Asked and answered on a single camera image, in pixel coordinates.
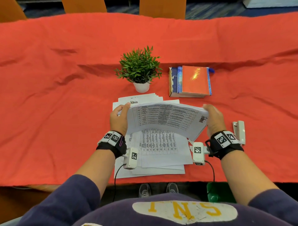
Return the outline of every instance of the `red tablecloth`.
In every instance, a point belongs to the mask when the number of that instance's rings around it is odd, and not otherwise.
[[[61,184],[72,175],[108,131],[112,102],[138,94],[114,75],[120,55],[147,45],[164,68],[148,93],[174,99],[169,66],[215,68],[213,95],[180,103],[215,105],[230,130],[243,120],[256,165],[272,181],[298,182],[297,20],[298,13],[198,21],[86,13],[0,24],[0,185]],[[203,132],[198,141],[206,139]],[[207,160],[224,181],[220,161]],[[118,183],[212,180],[209,165],[185,172]]]

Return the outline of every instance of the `shoe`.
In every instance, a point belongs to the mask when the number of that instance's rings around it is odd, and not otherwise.
[[[175,183],[169,183],[167,193],[179,193],[177,185]]]
[[[151,189],[149,184],[141,184],[139,190],[139,198],[145,198],[151,196]]]

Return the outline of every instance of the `hand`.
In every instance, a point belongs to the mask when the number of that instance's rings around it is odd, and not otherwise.
[[[226,130],[226,125],[224,124],[223,114],[211,104],[203,104],[203,108],[209,112],[209,117],[207,120],[207,135],[211,137],[213,134]]]
[[[127,112],[130,108],[130,103],[126,103],[125,105],[119,105],[116,107],[112,113],[110,114],[110,130],[121,133],[123,136],[126,135],[127,132]]]

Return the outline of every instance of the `green leaves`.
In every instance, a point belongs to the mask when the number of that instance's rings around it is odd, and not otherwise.
[[[160,78],[162,69],[159,68],[160,62],[156,60],[159,57],[152,57],[152,50],[153,46],[151,48],[147,46],[144,50],[133,49],[132,52],[124,53],[120,59],[122,69],[115,70],[118,78],[125,78],[135,83],[146,83],[154,78]]]

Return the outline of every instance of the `potted plant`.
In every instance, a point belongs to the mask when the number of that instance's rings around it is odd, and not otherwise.
[[[116,69],[118,78],[126,78],[132,82],[136,90],[140,93],[145,93],[149,90],[150,82],[154,78],[160,78],[162,75],[160,62],[156,59],[159,57],[152,57],[151,51],[153,47],[137,49],[132,52],[124,53],[121,56],[120,64],[122,69]]]

